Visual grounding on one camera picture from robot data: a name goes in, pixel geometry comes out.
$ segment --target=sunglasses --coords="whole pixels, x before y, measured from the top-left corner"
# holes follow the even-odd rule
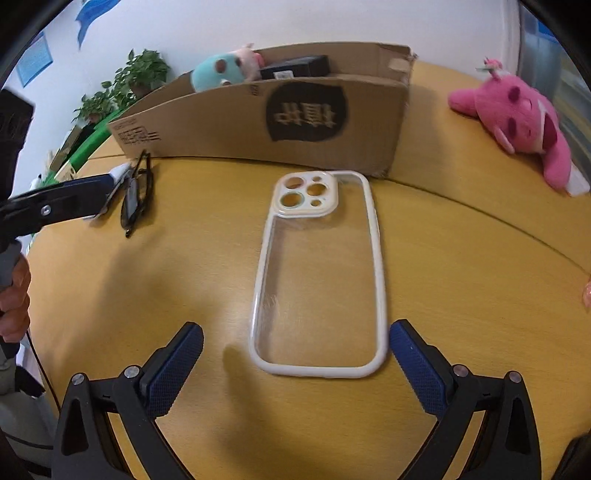
[[[150,206],[154,196],[154,173],[152,172],[151,155],[143,151],[134,169],[125,180],[125,197],[121,206],[121,226],[125,237],[134,232],[139,218]]]

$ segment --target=potted plant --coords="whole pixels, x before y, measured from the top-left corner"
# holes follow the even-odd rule
[[[129,52],[126,66],[115,72],[113,82],[103,82],[103,88],[112,87],[112,97],[121,109],[148,95],[154,88],[166,82],[170,67],[155,50],[144,50],[136,55]]]
[[[84,95],[82,97],[82,106],[74,110],[78,112],[75,120],[84,119],[91,124],[97,124],[107,115],[113,112],[113,103],[111,102],[111,93],[106,90],[96,92],[92,97]]]

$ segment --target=screw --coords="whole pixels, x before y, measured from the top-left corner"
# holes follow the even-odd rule
[[[470,373],[470,371],[468,370],[468,368],[465,365],[454,365],[453,372],[458,377],[467,377],[468,373]]]
[[[83,374],[76,374],[72,377],[72,383],[74,385],[80,385],[82,382],[84,381],[84,375]]]
[[[509,380],[513,383],[521,382],[521,374],[519,372],[509,372]]]
[[[139,367],[137,365],[131,365],[131,367],[127,367],[125,369],[125,372],[123,372],[123,374],[127,377],[127,378],[134,378],[137,377],[139,374]]]

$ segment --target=blue gripper pad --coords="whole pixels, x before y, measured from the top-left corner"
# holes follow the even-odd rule
[[[428,359],[429,349],[434,347],[427,345],[407,320],[398,320],[390,327],[390,348],[423,410],[441,418],[447,408],[447,392],[446,383]]]
[[[155,419],[168,413],[202,351],[203,330],[187,322],[166,347],[154,352],[139,382],[149,417]]]

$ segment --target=window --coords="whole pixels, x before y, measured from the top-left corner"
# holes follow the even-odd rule
[[[517,75],[552,101],[573,162],[591,180],[591,92],[552,32],[524,6]]]

